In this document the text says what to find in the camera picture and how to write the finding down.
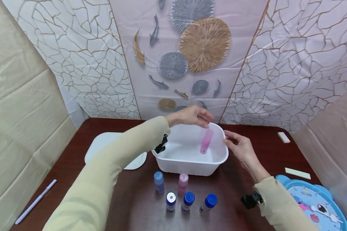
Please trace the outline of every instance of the blue bottle cap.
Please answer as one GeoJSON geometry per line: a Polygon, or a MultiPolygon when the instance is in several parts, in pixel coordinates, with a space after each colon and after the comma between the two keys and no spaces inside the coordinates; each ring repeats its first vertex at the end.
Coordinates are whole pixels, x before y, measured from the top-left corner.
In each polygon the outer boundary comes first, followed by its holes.
{"type": "Polygon", "coordinates": [[[169,206],[173,206],[174,204],[176,204],[176,195],[174,192],[168,192],[167,196],[166,196],[166,203],[169,206]]]}
{"type": "Polygon", "coordinates": [[[215,194],[208,194],[204,202],[208,208],[212,209],[217,204],[217,197],[215,194]]]}
{"type": "Polygon", "coordinates": [[[194,200],[195,200],[194,193],[192,193],[192,192],[185,193],[184,204],[186,204],[187,206],[191,206],[193,204],[194,200]]]}
{"type": "Polygon", "coordinates": [[[163,173],[160,171],[154,173],[154,182],[156,184],[162,184],[163,183],[163,173]]]}

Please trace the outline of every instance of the paper strip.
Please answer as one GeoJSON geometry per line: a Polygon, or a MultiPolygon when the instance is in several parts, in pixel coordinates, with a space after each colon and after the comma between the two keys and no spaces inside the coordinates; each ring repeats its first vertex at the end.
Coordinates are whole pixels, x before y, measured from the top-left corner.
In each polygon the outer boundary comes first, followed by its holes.
{"type": "Polygon", "coordinates": [[[291,169],[291,168],[285,168],[285,172],[289,173],[289,174],[292,174],[292,175],[296,175],[296,176],[299,176],[299,177],[311,180],[311,175],[309,173],[301,172],[301,171],[294,170],[294,169],[291,169]]]}

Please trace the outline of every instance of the test tube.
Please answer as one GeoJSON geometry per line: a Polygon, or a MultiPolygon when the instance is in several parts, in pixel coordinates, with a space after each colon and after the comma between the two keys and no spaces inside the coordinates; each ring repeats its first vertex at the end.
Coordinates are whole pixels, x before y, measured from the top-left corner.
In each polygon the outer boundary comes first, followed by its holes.
{"type": "Polygon", "coordinates": [[[189,176],[185,173],[180,174],[179,177],[179,189],[178,195],[183,196],[186,193],[186,188],[188,187],[189,176]]]}
{"type": "Polygon", "coordinates": [[[209,212],[217,204],[217,197],[215,194],[208,194],[203,204],[199,208],[200,214],[209,212]]]}
{"type": "Polygon", "coordinates": [[[213,136],[213,131],[211,129],[207,129],[204,139],[202,141],[202,146],[200,147],[200,153],[205,154],[211,143],[211,139],[213,136]]]}
{"type": "Polygon", "coordinates": [[[174,192],[167,193],[166,196],[167,212],[174,212],[174,207],[176,204],[176,195],[174,192]]]}
{"type": "Polygon", "coordinates": [[[195,196],[192,192],[187,192],[184,195],[183,202],[181,204],[181,211],[187,212],[190,210],[191,205],[194,203],[195,196]]]}
{"type": "Polygon", "coordinates": [[[154,183],[156,184],[157,194],[164,194],[165,185],[163,181],[163,173],[160,171],[154,173],[154,183]]]}

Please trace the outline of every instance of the brown circle print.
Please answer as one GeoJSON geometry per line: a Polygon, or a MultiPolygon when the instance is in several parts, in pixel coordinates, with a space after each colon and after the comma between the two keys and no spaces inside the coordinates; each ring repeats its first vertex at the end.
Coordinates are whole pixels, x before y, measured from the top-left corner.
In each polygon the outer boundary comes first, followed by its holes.
{"type": "Polygon", "coordinates": [[[219,65],[229,51],[231,32],[221,19],[205,18],[189,25],[180,37],[178,50],[191,72],[208,71],[219,65]]]}
{"type": "Polygon", "coordinates": [[[172,99],[161,99],[158,102],[158,107],[165,112],[171,112],[176,108],[176,102],[172,99]]]}

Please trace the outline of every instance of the pen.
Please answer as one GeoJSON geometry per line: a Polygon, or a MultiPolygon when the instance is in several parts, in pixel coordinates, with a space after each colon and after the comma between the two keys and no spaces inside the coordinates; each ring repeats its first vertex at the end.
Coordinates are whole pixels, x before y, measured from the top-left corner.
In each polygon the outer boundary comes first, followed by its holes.
{"type": "Polygon", "coordinates": [[[53,180],[46,189],[35,199],[34,202],[26,209],[25,212],[22,213],[20,217],[15,221],[15,224],[19,224],[23,221],[23,219],[31,212],[31,210],[37,205],[37,203],[45,196],[45,194],[53,187],[53,185],[57,182],[57,180],[53,180]]]}

